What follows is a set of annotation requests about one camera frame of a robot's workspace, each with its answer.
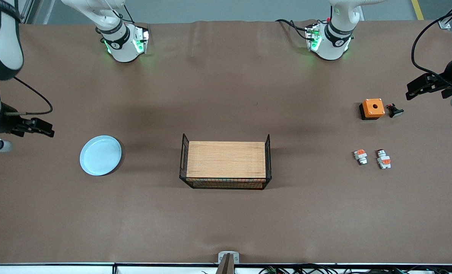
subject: orange box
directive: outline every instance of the orange box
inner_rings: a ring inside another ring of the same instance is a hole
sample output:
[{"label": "orange box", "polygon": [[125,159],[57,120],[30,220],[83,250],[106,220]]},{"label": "orange box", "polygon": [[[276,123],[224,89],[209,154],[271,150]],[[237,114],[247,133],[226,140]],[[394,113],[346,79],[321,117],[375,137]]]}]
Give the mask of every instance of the orange box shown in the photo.
[{"label": "orange box", "polygon": [[381,99],[366,99],[359,105],[361,119],[376,120],[384,115],[384,105]]}]

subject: yellow tape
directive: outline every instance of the yellow tape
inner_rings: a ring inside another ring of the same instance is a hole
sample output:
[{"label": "yellow tape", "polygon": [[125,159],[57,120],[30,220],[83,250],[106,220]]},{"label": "yellow tape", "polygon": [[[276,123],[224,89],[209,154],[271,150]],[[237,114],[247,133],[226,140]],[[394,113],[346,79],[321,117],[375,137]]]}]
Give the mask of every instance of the yellow tape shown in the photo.
[{"label": "yellow tape", "polygon": [[417,15],[417,20],[423,20],[422,10],[418,0],[412,0],[413,9],[415,10],[415,15]]}]

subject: plate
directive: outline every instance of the plate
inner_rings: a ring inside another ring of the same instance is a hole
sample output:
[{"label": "plate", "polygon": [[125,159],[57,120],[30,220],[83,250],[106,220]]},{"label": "plate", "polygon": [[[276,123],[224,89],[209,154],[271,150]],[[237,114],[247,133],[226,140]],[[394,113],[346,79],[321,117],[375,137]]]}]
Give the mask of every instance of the plate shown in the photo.
[{"label": "plate", "polygon": [[118,166],[121,154],[121,144],[115,138],[107,135],[94,137],[80,152],[80,166],[90,175],[106,175]]}]

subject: light blue plate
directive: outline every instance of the light blue plate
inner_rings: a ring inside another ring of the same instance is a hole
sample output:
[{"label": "light blue plate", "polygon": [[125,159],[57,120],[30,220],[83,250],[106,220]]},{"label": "light blue plate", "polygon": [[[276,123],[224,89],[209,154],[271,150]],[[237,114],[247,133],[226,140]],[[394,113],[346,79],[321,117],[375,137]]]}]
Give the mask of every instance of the light blue plate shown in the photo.
[{"label": "light blue plate", "polygon": [[121,145],[115,138],[107,135],[94,137],[80,152],[80,166],[90,175],[106,175],[118,166],[121,154]]}]

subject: brown table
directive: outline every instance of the brown table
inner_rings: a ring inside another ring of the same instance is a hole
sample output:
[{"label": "brown table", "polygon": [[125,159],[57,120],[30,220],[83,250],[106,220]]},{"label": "brown table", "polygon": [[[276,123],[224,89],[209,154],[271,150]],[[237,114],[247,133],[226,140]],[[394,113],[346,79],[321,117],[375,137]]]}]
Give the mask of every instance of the brown table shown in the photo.
[{"label": "brown table", "polygon": [[[0,262],[452,263],[452,108],[440,94],[405,100],[422,74],[410,48],[423,21],[360,22],[337,61],[307,52],[276,22],[151,26],[149,55],[119,64],[94,26],[24,25],[19,77],[52,101],[55,138],[1,136]],[[420,64],[442,71],[452,34],[433,28]],[[45,103],[15,81],[2,99],[20,111]],[[361,121],[381,97],[399,118]],[[264,191],[194,190],[179,180],[190,140],[271,135]],[[121,168],[79,166],[97,135],[123,142]],[[391,170],[374,151],[386,149]],[[352,152],[365,149],[367,166]]]}]

